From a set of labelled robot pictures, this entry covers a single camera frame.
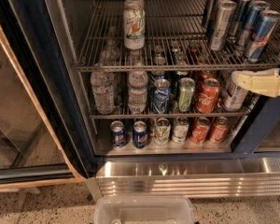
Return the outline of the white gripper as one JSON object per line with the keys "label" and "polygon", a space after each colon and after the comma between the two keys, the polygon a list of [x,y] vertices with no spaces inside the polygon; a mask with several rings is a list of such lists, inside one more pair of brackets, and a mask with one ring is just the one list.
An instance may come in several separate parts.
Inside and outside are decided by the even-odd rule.
{"label": "white gripper", "polygon": [[280,96],[280,69],[234,71],[231,80],[241,88],[267,97]]}

